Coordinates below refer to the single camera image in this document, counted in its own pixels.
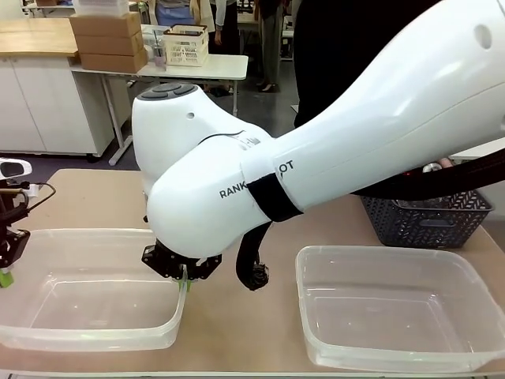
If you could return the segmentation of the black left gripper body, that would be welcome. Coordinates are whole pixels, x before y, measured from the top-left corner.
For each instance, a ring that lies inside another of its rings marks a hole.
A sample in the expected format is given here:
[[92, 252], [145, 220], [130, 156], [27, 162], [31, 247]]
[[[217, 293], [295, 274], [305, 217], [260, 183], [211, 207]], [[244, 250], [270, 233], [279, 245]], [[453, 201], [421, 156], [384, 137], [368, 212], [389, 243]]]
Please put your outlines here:
[[1, 232], [28, 216], [28, 181], [1, 180]]

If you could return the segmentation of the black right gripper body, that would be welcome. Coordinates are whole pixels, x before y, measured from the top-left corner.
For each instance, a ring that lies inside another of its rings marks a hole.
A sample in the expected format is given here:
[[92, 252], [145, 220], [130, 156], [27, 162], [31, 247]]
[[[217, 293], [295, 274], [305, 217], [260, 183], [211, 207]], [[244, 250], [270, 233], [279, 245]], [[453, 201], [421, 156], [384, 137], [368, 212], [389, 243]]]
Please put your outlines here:
[[196, 258], [184, 257], [165, 247], [159, 240], [155, 242], [155, 270], [166, 278], [181, 279], [186, 272], [188, 279], [207, 279], [209, 266], [206, 262], [197, 264]]

